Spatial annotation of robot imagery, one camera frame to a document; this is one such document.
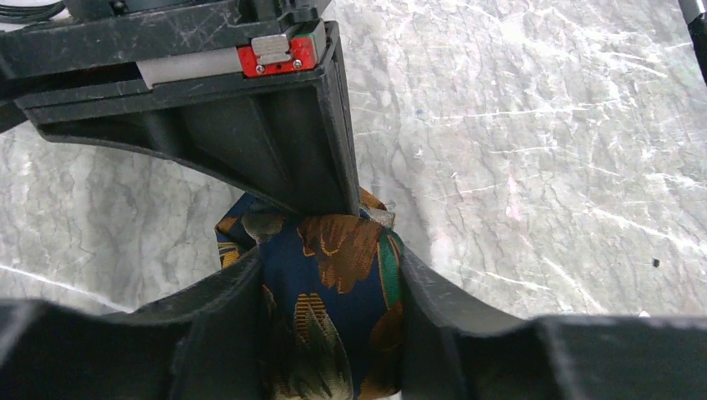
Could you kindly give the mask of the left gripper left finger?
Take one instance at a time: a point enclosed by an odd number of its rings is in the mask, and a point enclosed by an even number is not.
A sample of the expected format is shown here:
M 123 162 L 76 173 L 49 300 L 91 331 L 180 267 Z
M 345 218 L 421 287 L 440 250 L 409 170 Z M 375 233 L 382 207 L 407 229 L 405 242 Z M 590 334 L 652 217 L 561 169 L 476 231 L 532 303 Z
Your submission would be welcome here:
M 251 250 L 135 312 L 1 302 L 4 399 L 260 399 L 262 263 Z

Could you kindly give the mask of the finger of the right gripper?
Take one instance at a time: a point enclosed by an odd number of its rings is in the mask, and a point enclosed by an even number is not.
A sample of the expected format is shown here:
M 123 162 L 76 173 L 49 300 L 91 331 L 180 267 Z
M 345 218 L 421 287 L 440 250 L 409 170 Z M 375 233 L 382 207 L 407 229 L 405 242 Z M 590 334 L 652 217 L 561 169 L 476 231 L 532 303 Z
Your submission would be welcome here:
M 147 87 L 126 73 L 77 73 L 23 96 L 50 142 L 172 160 L 294 213 L 351 214 L 359 200 L 340 31 L 312 70 L 242 73 Z

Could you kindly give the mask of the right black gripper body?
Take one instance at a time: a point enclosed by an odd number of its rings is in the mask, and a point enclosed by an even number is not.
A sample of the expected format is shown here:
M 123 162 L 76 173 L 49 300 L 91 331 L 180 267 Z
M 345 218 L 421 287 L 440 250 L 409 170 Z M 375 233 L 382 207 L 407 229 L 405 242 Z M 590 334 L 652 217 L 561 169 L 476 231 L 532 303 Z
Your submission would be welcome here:
M 165 124 L 186 133 L 332 126 L 325 1 L 66 1 L 1 36 L 1 128 Z

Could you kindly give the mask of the colourful patterned tie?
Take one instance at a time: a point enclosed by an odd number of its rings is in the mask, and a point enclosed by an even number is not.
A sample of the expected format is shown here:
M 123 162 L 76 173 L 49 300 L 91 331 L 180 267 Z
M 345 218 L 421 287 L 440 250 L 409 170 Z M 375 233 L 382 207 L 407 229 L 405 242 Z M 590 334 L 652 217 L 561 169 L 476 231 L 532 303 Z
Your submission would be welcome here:
M 367 191 L 354 215 L 304 217 L 244 194 L 216 225 L 221 264 L 263 263 L 259 357 L 268 399 L 382 399 L 400 390 L 404 245 Z

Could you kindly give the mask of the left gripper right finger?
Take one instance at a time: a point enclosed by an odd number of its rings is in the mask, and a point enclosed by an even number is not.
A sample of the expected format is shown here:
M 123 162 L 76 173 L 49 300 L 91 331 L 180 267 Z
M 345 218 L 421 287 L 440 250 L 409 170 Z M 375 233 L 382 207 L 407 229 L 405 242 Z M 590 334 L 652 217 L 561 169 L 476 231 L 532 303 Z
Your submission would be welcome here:
M 401 258 L 405 399 L 703 399 L 702 317 L 514 317 Z

